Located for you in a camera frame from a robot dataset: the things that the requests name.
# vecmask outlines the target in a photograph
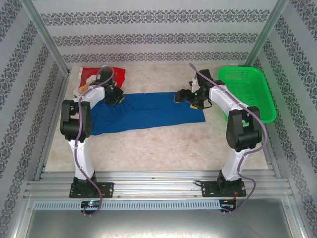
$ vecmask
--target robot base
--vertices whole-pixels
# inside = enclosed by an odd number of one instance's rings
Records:
[[[247,195],[241,178],[235,181],[226,181],[221,170],[217,181],[195,181],[202,188],[203,197],[245,197]]]
[[[103,198],[112,198],[114,183],[97,182],[95,173],[93,174],[91,180],[101,190]],[[99,193],[97,189],[88,180],[78,179],[74,177],[74,182],[71,184],[69,197],[70,198],[99,198]]]

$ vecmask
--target wallpaper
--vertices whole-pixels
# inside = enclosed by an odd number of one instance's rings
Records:
[[[276,0],[35,0],[69,67],[243,64]]]
[[[316,16],[316,0],[289,1],[254,63],[277,110],[267,125],[274,155],[290,179],[309,237],[317,237]]]
[[[33,180],[64,75],[18,0],[1,1],[0,238]]]

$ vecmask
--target blue towel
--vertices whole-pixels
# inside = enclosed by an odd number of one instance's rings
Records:
[[[115,107],[101,100],[92,109],[92,135],[205,122],[202,110],[190,108],[188,102],[175,103],[175,94],[126,94],[123,102]]]

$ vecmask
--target cable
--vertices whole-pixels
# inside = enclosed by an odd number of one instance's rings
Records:
[[[202,73],[200,73],[196,68],[195,66],[190,63],[189,66],[197,73],[199,74],[201,77],[203,77],[204,79],[206,79],[208,82],[212,83],[215,87],[217,87],[221,92],[225,93],[229,98],[231,98],[236,104],[239,105],[239,107],[241,107],[242,109],[244,109],[247,113],[251,114],[257,121],[258,123],[260,124],[260,126],[262,127],[262,130],[264,132],[264,142],[262,144],[262,146],[258,149],[255,149],[255,150],[251,150],[251,151],[248,151],[246,153],[244,153],[239,161],[239,164],[238,164],[238,168],[237,168],[237,173],[238,175],[243,178],[243,179],[246,179],[246,180],[249,180],[249,181],[252,181],[253,182],[253,188],[251,190],[251,192],[249,193],[249,195],[247,196],[247,198],[242,202],[242,204],[236,208],[234,211],[232,211],[232,213],[238,211],[241,207],[243,207],[245,205],[245,203],[249,200],[249,198],[252,196],[254,190],[256,189],[256,182],[254,179],[252,178],[249,178],[249,177],[246,177],[246,176],[243,176],[241,173],[240,173],[240,167],[242,165],[242,162],[244,161],[245,159],[245,156],[249,155],[249,154],[252,154],[252,153],[255,153],[255,152],[258,152],[260,150],[262,150],[266,143],[267,143],[267,131],[266,131],[266,128],[265,128],[265,125],[263,124],[263,122],[261,121],[261,119],[255,115],[253,112],[251,112],[249,109],[247,109],[246,107],[244,107],[243,105],[241,105],[241,102],[239,100],[237,100],[229,91],[227,90],[224,90],[223,88],[221,88],[218,84],[216,84],[215,82],[213,82],[211,79],[207,78],[206,76],[204,76]]]
[[[80,136],[81,136],[81,132],[82,132],[82,128],[83,128],[82,111],[81,111],[81,101],[82,101],[82,99],[83,99],[90,91],[92,91],[92,90],[94,90],[94,89],[96,89],[96,88],[98,88],[98,87],[101,87],[102,85],[108,83],[108,82],[113,78],[113,76],[114,76],[114,69],[113,69],[111,66],[105,66],[105,67],[101,67],[101,68],[98,70],[98,73],[97,73],[97,75],[96,75],[96,81],[97,81],[98,75],[99,75],[105,68],[110,68],[110,69],[111,69],[112,75],[110,76],[110,78],[107,79],[105,82],[102,82],[102,83],[100,83],[100,84],[98,84],[98,85],[96,85],[96,86],[94,86],[94,87],[89,88],[86,92],[84,92],[84,93],[79,97],[79,100],[78,100],[79,131],[78,131],[78,135],[77,135],[77,137],[76,137],[76,139],[75,139],[75,149],[74,149],[75,163],[76,163],[76,165],[77,165],[79,171],[80,171],[80,172],[85,176],[85,178],[96,188],[96,190],[97,190],[98,193],[99,193],[99,197],[100,197],[99,207],[97,208],[97,210],[96,210],[94,213],[92,213],[92,214],[89,215],[90,217],[93,216],[93,215],[95,215],[95,214],[97,214],[97,213],[99,212],[99,210],[100,210],[100,208],[101,208],[101,206],[102,206],[102,203],[103,203],[103,195],[102,195],[100,189],[98,188],[97,184],[95,184],[95,183],[88,177],[88,175],[83,171],[82,167],[80,166],[80,164],[79,164],[79,162],[78,162],[78,158],[77,158],[78,140],[79,140],[79,138],[80,138]],[[87,215],[87,214],[85,213],[85,211],[86,211],[86,207],[85,207],[84,210],[83,210],[84,216]]]

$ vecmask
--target green plastic basket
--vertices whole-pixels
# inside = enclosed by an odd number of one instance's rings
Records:
[[[273,122],[276,110],[265,76],[254,67],[226,66],[219,70],[218,79],[241,102],[260,109],[263,123]]]

